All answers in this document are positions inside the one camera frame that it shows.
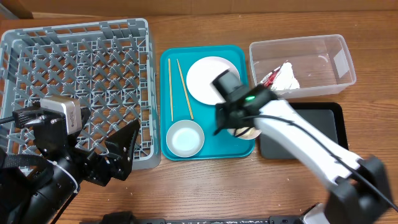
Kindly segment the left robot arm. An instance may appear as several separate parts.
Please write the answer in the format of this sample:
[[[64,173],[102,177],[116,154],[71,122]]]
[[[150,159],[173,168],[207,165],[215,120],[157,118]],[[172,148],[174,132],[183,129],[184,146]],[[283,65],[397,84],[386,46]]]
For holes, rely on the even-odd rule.
[[[34,127],[41,156],[1,152],[1,223],[55,223],[77,196],[82,181],[105,186],[126,180],[140,129],[131,121],[105,141],[106,155],[76,147],[64,121]]]

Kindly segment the white tissue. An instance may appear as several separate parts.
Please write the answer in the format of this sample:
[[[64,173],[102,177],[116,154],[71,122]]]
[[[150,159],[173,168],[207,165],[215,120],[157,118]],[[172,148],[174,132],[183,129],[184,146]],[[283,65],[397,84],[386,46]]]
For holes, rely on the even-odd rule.
[[[284,62],[271,83],[271,90],[282,91],[299,88],[300,84],[295,78],[292,64],[290,62]]]

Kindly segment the red snack wrapper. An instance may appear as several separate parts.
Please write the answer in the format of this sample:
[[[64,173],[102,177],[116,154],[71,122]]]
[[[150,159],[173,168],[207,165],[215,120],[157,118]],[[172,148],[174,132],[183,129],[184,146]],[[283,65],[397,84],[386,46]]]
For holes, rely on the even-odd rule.
[[[260,82],[259,85],[262,85],[264,87],[270,88],[274,84],[274,80],[277,78],[277,76],[280,74],[282,66],[278,66],[271,72],[269,72]]]

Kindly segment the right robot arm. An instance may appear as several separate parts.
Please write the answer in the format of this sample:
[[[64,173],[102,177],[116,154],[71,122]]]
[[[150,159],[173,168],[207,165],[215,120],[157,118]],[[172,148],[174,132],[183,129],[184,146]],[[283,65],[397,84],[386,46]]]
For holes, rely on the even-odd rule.
[[[363,159],[332,141],[304,120],[270,89],[249,88],[229,70],[212,85],[224,99],[216,104],[216,132],[256,128],[278,142],[307,166],[329,191],[300,217],[301,223],[374,223],[390,208],[397,209],[384,164]]]

